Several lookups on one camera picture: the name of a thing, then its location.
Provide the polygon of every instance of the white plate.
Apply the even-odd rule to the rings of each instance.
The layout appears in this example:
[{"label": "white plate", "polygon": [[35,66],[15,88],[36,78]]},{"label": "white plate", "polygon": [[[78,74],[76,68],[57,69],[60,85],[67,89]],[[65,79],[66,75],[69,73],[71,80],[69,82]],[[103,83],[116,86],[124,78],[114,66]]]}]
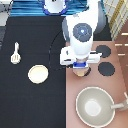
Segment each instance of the white plate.
[{"label": "white plate", "polygon": [[48,78],[48,69],[43,65],[35,65],[29,70],[28,77],[33,83],[40,84]]}]

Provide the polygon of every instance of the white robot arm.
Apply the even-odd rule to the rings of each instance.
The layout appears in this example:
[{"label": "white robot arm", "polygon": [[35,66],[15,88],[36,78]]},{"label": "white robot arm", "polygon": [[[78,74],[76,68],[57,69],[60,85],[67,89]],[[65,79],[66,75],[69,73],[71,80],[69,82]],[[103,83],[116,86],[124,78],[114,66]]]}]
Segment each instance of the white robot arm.
[{"label": "white robot arm", "polygon": [[85,59],[86,64],[100,61],[100,53],[94,54],[95,51],[93,51],[93,54],[91,54],[93,33],[98,23],[99,1],[88,0],[89,10],[65,17],[62,23],[63,36],[66,42],[70,42],[70,46],[61,50],[61,65],[70,65],[79,62],[78,60],[85,64]]}]

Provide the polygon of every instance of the white bowl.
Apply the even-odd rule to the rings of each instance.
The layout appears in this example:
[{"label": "white bowl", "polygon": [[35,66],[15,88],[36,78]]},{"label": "white bowl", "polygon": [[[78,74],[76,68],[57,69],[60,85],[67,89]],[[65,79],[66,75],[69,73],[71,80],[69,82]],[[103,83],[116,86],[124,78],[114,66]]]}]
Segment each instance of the white bowl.
[{"label": "white bowl", "polygon": [[36,84],[44,82],[48,77],[48,69],[43,65],[35,65],[28,72],[29,79]]},{"label": "white bowl", "polygon": [[99,87],[87,87],[76,98],[76,111],[80,119],[91,127],[105,127],[115,116],[112,97]]}]

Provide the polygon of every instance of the wall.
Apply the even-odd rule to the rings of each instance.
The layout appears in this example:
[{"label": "wall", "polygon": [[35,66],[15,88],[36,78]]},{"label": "wall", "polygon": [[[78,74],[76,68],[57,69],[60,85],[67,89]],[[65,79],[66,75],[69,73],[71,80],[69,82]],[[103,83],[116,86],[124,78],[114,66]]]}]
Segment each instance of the wall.
[{"label": "wall", "polygon": [[128,19],[128,0],[104,0],[112,40],[115,40]]}]

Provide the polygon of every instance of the spoon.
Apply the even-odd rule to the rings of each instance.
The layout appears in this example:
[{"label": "spoon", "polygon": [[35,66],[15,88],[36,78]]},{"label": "spoon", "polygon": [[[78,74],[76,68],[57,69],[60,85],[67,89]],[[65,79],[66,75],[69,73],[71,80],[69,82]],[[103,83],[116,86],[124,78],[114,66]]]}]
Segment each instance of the spoon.
[{"label": "spoon", "polygon": [[18,54],[18,50],[19,50],[19,44],[16,42],[15,43],[15,51],[14,54],[11,56],[11,62],[13,64],[18,64],[21,60],[20,55]]}]

